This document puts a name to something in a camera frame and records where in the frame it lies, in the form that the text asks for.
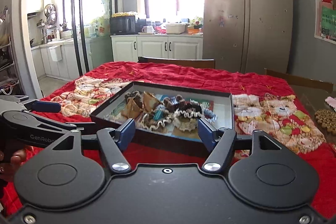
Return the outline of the person's left hand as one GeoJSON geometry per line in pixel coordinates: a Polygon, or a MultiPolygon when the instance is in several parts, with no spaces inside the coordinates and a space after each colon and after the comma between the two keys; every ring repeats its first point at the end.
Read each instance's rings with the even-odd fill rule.
{"type": "Polygon", "coordinates": [[[15,151],[11,157],[9,162],[4,162],[5,154],[1,151],[1,180],[4,181],[12,181],[13,177],[18,170],[18,168],[26,161],[27,152],[25,147],[15,151]]]}

